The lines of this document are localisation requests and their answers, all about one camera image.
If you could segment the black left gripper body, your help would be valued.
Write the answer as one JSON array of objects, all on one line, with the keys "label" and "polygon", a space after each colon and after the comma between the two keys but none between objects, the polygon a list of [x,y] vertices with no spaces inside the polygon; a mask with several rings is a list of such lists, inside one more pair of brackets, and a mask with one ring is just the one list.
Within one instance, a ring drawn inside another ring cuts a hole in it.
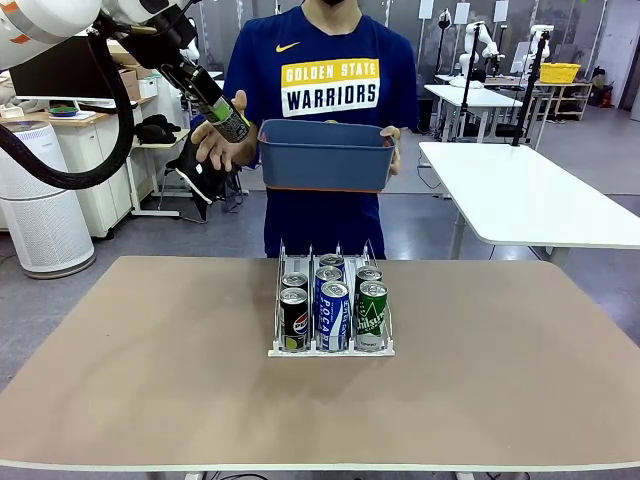
[{"label": "black left gripper body", "polygon": [[143,67],[159,69],[163,65],[179,66],[188,61],[185,53],[197,35],[196,28],[180,9],[166,9],[145,23],[155,34],[130,34],[122,47]]}]

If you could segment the person's right hand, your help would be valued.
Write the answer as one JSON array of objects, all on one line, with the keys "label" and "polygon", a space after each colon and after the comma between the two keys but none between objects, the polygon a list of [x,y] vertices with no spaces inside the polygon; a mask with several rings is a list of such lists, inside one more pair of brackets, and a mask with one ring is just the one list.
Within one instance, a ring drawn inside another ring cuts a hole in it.
[{"label": "person's right hand", "polygon": [[258,150],[258,127],[252,122],[249,125],[250,132],[242,142],[230,143],[205,120],[191,135],[192,142],[197,145],[196,159],[199,162],[210,160],[216,170],[227,172],[233,166],[249,166],[256,160]]}]

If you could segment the person's left hand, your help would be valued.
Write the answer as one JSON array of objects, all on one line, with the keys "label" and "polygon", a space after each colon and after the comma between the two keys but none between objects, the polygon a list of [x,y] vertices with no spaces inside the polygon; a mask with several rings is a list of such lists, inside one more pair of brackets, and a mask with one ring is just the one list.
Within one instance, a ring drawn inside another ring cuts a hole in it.
[{"label": "person's left hand", "polygon": [[401,153],[400,153],[401,136],[402,136],[401,130],[394,126],[388,126],[382,129],[382,131],[380,132],[380,135],[382,137],[392,139],[394,142],[394,152],[393,152],[392,161],[389,167],[389,175],[396,176],[399,174],[399,171],[401,168]]}]

